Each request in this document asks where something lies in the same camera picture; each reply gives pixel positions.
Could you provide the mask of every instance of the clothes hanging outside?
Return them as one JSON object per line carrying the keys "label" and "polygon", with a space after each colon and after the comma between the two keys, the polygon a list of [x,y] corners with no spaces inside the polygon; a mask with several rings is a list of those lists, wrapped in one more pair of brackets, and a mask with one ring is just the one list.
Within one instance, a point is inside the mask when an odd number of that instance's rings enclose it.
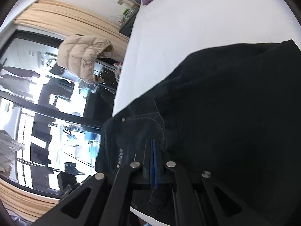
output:
{"label": "clothes hanging outside", "polygon": [[59,79],[59,78],[54,78],[54,77],[51,77],[50,80],[49,80],[51,83],[53,84],[57,84],[58,86],[60,86],[61,88],[69,91],[69,92],[73,92],[73,89],[74,89],[74,83],[70,83],[68,82],[67,80],[65,79]]}
{"label": "clothes hanging outside", "polygon": [[76,163],[65,162],[65,172],[77,176],[79,174],[79,170],[76,169]]}
{"label": "clothes hanging outside", "polygon": [[1,76],[2,78],[6,78],[6,79],[12,79],[12,80],[24,81],[24,82],[29,82],[30,84],[36,85],[35,82],[33,82],[32,80],[28,80],[28,79],[26,79],[26,78],[17,77],[17,76],[12,76],[12,75],[9,75],[9,74],[0,74],[0,76]]}
{"label": "clothes hanging outside", "polygon": [[70,99],[73,94],[74,83],[70,83],[70,85],[66,85],[66,84],[62,84],[56,78],[51,78],[49,82],[43,86],[43,88],[48,88],[51,94]]}
{"label": "clothes hanging outside", "polygon": [[56,95],[58,98],[61,98],[62,100],[65,100],[65,101],[67,101],[68,103],[70,103],[71,102],[71,99],[69,99],[69,98],[66,98],[66,97],[64,97],[64,96],[61,96],[61,95]]}
{"label": "clothes hanging outside", "polygon": [[30,170],[33,189],[47,193],[55,192],[55,190],[51,189],[49,185],[49,175],[54,174],[51,167],[31,166]]}
{"label": "clothes hanging outside", "polygon": [[5,130],[0,130],[0,171],[10,172],[15,160],[15,151],[24,150],[25,145],[9,136]]}
{"label": "clothes hanging outside", "polygon": [[35,130],[35,132],[33,133],[33,136],[43,140],[46,143],[50,143],[52,140],[52,135],[49,133],[45,133],[45,132],[41,132],[39,130]]}
{"label": "clothes hanging outside", "polygon": [[30,161],[38,164],[45,165],[51,164],[51,160],[48,159],[49,151],[34,143],[30,144]]}
{"label": "clothes hanging outside", "polygon": [[33,71],[33,70],[28,70],[28,69],[21,69],[21,68],[15,68],[15,67],[11,67],[11,66],[3,66],[3,69],[16,75],[16,76],[20,76],[20,77],[40,77],[41,75],[38,74],[37,72]]}
{"label": "clothes hanging outside", "polygon": [[29,94],[29,82],[0,78],[0,85],[19,96],[33,98]]}
{"label": "clothes hanging outside", "polygon": [[[146,140],[155,140],[187,170],[210,171],[271,225],[298,225],[300,61],[292,40],[192,53],[104,123],[96,172],[130,164]],[[174,225],[164,204],[150,210],[150,200],[134,194],[132,206]]]}

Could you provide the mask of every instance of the jeans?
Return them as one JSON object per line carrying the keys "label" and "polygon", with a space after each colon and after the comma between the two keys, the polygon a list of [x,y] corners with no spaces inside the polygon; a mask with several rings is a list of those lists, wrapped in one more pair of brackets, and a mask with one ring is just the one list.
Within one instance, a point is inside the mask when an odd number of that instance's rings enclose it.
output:
{"label": "jeans", "polygon": [[176,163],[210,171],[268,222],[284,225],[301,200],[300,60],[292,40],[189,55],[104,124],[95,169],[129,164],[155,139]]}

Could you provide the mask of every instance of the blue strip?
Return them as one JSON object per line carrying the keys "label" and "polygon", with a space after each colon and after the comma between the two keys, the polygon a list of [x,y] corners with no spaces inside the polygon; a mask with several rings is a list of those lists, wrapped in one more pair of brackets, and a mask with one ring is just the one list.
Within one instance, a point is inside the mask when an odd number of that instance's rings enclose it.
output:
{"label": "blue strip", "polygon": [[154,147],[153,142],[150,142],[150,186],[151,189],[155,187],[155,172],[154,172]]}
{"label": "blue strip", "polygon": [[158,188],[158,163],[157,163],[157,155],[156,155],[156,146],[155,146],[155,140],[152,141],[153,144],[153,150],[154,150],[154,171],[155,171],[155,188]]}

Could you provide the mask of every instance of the beige curtain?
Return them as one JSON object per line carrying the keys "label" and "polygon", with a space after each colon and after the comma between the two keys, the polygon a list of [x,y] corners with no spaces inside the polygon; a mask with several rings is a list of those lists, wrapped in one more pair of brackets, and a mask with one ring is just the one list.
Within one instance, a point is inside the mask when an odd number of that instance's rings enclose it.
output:
{"label": "beige curtain", "polygon": [[18,25],[46,28],[65,36],[95,35],[110,40],[117,55],[124,57],[128,37],[106,18],[91,11],[53,0],[39,0],[15,19]]}
{"label": "beige curtain", "polygon": [[0,199],[7,209],[31,222],[58,204],[58,199],[23,191],[2,179],[0,179]]}

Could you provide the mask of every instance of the rivet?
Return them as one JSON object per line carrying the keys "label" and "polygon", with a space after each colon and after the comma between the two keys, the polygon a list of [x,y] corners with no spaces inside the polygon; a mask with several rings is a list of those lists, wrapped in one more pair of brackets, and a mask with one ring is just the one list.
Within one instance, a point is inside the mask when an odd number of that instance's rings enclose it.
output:
{"label": "rivet", "polygon": [[176,163],[174,161],[168,161],[166,162],[166,166],[168,166],[169,168],[175,167]]}
{"label": "rivet", "polygon": [[211,172],[204,171],[204,172],[202,172],[202,176],[203,176],[204,178],[210,178],[210,177],[211,177]]}
{"label": "rivet", "polygon": [[97,180],[102,180],[104,178],[104,174],[102,172],[98,172],[94,177]]}
{"label": "rivet", "polygon": [[130,164],[131,168],[138,168],[140,166],[140,163],[138,161],[133,161],[131,164]]}

